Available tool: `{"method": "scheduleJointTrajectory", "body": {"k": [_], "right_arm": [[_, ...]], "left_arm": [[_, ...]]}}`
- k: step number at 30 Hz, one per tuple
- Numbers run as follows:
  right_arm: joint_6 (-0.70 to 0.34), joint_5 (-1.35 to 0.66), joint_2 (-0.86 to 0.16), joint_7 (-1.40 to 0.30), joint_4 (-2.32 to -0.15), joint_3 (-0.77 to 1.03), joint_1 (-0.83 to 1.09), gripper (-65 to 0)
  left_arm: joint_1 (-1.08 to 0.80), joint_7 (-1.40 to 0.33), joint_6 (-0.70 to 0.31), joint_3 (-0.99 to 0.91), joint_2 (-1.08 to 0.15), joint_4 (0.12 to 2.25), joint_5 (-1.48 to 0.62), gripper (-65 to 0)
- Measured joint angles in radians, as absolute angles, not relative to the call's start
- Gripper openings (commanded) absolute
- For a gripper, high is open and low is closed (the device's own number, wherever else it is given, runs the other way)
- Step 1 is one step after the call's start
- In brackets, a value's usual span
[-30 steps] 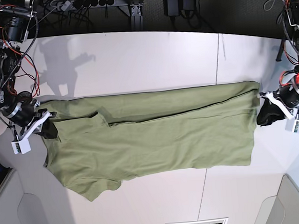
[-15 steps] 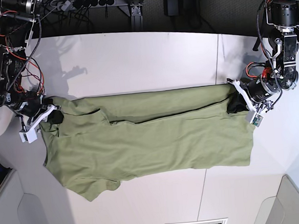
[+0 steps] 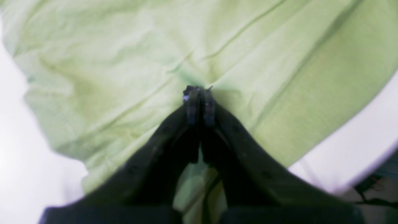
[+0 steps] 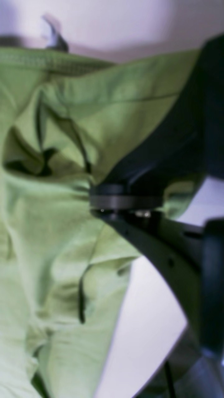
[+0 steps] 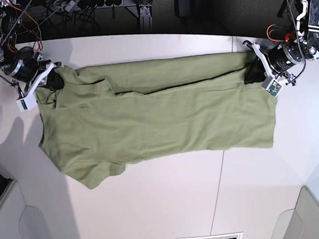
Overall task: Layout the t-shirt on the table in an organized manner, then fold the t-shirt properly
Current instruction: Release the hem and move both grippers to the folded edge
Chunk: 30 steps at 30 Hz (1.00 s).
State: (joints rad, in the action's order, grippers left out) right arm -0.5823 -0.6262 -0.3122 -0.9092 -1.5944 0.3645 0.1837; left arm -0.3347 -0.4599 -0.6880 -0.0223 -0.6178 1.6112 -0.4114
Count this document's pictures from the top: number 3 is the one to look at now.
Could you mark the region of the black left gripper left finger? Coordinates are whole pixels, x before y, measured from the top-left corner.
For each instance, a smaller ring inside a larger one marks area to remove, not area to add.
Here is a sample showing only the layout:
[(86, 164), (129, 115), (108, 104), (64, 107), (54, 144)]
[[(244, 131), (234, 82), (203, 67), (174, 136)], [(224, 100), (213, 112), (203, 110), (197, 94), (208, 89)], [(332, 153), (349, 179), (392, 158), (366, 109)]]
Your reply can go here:
[(172, 112), (104, 184), (75, 203), (45, 209), (40, 224), (181, 224), (178, 179), (198, 162), (201, 90), (189, 86)]

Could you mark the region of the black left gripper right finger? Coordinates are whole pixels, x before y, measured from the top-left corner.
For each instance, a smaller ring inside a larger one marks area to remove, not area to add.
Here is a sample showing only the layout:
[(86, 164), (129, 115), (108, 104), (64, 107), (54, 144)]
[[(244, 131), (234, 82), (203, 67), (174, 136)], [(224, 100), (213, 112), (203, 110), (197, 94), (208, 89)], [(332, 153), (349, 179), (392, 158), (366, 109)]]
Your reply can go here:
[(201, 90), (201, 149), (227, 200), (220, 224), (363, 224), (358, 207), (295, 176), (240, 121)]

